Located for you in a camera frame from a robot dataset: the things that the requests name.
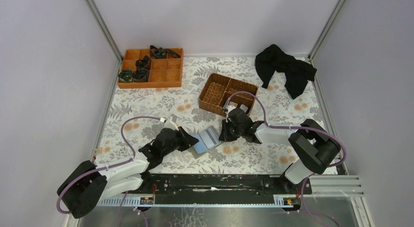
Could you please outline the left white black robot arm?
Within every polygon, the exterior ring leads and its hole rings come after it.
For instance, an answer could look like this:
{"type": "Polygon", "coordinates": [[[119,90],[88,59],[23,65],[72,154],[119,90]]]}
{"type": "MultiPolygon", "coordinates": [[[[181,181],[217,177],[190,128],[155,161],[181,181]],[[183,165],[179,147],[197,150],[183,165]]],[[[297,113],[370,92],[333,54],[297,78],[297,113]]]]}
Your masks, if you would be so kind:
{"type": "Polygon", "coordinates": [[[160,165],[166,155],[188,150],[198,142],[182,127],[163,128],[126,161],[102,166],[84,161],[58,188],[57,209],[78,219],[106,198],[147,187],[152,183],[149,171],[160,165]]]}

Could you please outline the grey leather card holder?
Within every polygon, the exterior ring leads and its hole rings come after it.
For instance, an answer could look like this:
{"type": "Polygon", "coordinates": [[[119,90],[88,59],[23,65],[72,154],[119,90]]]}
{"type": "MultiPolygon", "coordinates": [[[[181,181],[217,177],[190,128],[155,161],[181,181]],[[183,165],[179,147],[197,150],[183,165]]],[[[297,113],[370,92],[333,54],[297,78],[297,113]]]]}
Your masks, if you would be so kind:
{"type": "Polygon", "coordinates": [[[199,140],[199,142],[190,149],[190,152],[195,159],[198,159],[210,150],[224,143],[219,140],[219,133],[214,126],[209,126],[205,130],[194,134],[193,137],[199,140]]]}

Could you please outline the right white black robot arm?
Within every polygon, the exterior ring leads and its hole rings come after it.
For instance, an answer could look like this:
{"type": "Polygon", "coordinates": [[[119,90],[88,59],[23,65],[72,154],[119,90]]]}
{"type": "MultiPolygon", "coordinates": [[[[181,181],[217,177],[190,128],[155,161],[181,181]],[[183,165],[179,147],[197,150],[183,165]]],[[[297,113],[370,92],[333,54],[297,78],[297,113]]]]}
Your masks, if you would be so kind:
{"type": "Polygon", "coordinates": [[[312,174],[322,174],[340,152],[340,144],[314,120],[306,119],[299,126],[267,125],[253,121],[239,107],[225,109],[219,140],[233,142],[239,138],[254,144],[283,144],[291,146],[298,160],[282,174],[292,184],[302,182],[312,174]]]}

